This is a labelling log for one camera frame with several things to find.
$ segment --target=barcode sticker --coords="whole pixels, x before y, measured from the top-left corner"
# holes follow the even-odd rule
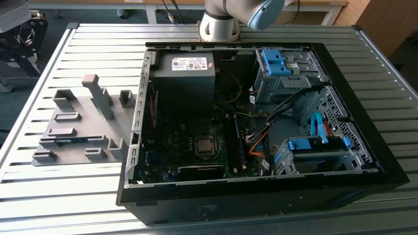
[[[208,70],[207,58],[205,57],[173,58],[171,70],[172,71]]]
[[[286,64],[286,66],[290,69],[298,69],[299,68],[296,63]]]
[[[255,104],[255,96],[254,95],[250,96],[250,103]]]
[[[270,164],[268,164],[268,162],[263,159],[263,161],[262,161],[262,165],[263,165],[263,167],[266,168],[266,170],[268,170],[270,169]]]

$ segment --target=open computer tower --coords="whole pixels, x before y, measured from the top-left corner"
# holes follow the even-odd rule
[[[408,182],[323,44],[148,43],[117,205],[145,224],[335,209]]]

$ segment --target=slotted metal table surface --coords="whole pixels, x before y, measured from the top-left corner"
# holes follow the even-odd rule
[[[121,89],[136,93],[144,43],[196,39],[195,25],[80,24],[67,29],[0,151],[0,232],[418,234],[418,96],[364,33],[351,27],[274,26],[263,32],[242,28],[242,40],[326,44],[410,177],[411,182],[396,190],[334,211],[147,227],[115,205],[120,163],[31,165],[56,106],[56,90],[71,88],[75,95],[87,95],[81,77],[95,73],[109,94]]]

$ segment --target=ram slot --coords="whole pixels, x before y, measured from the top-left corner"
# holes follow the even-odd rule
[[[235,118],[223,119],[224,138],[227,144],[228,164],[232,173],[242,172],[244,152]]]

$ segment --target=cable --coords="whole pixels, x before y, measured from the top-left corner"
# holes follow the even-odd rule
[[[215,107],[216,107],[217,109],[220,109],[221,111],[224,111],[226,113],[239,114],[239,115],[244,115],[244,116],[247,116],[247,117],[255,117],[255,118],[256,118],[256,117],[260,117],[260,115],[246,114],[246,113],[242,113],[242,112],[232,112],[232,111],[230,111],[230,110],[221,108],[217,104],[215,104]]]
[[[39,77],[5,77],[4,79],[39,79]]]
[[[179,13],[179,16],[180,16],[180,24],[183,24],[183,15],[180,13],[180,9],[179,9],[179,6],[177,6],[177,3],[176,3],[176,0],[171,0],[176,10],[177,10],[177,13]]]
[[[236,97],[235,97],[234,99],[227,100],[227,101],[220,101],[220,102],[216,103],[216,104],[228,104],[228,103],[232,103],[235,100],[238,100],[238,98],[240,97],[242,86],[240,86],[239,80],[238,80],[238,78],[234,76],[234,74],[231,74],[231,72],[227,71],[226,69],[220,69],[220,70],[221,70],[221,71],[226,71],[226,72],[230,74],[230,76],[235,79],[236,84],[238,84],[238,87],[239,87],[239,92],[238,92],[238,95],[236,95]]]
[[[300,12],[300,0],[298,0],[298,11],[296,11],[296,14],[295,14],[295,18],[291,20],[291,21],[287,21],[286,23],[283,23],[283,24],[288,24],[288,23],[295,23],[295,21],[296,21],[296,18],[298,18],[298,16],[299,16],[299,12]]]
[[[254,108],[254,104],[250,105],[250,114],[252,114],[252,115],[260,115],[259,113],[256,114],[256,113],[252,112],[252,108]]]
[[[169,22],[171,22],[172,24],[175,24],[175,16],[172,15],[172,12],[171,12],[171,10],[169,10],[168,7],[167,7],[165,1],[164,1],[164,0],[161,0],[161,1],[163,1],[165,10],[167,10],[167,16],[168,16]]]
[[[299,90],[295,94],[292,94],[287,99],[284,99],[284,101],[282,103],[278,104],[278,106],[275,107],[274,111],[271,112],[271,114],[268,115],[266,122],[264,122],[264,126],[263,128],[256,131],[254,134],[251,134],[250,136],[247,136],[247,141],[252,141],[254,138],[256,136],[259,136],[268,127],[271,127],[271,125],[275,122],[275,118],[287,110],[291,109],[295,101],[298,100],[298,98],[300,96],[303,96],[304,94],[307,94],[308,92],[314,92],[314,91],[319,91],[322,90],[324,85],[319,85],[319,86],[312,86],[311,88],[306,88]]]
[[[259,144],[259,142],[263,140],[264,136],[267,135],[270,129],[263,133],[262,137],[259,138],[259,140],[255,142],[255,144],[252,145],[250,151],[248,151],[248,154],[250,155],[256,155],[256,156],[260,156],[260,157],[266,157],[264,154],[260,154],[260,153],[254,153],[254,149],[255,149],[255,146]]]

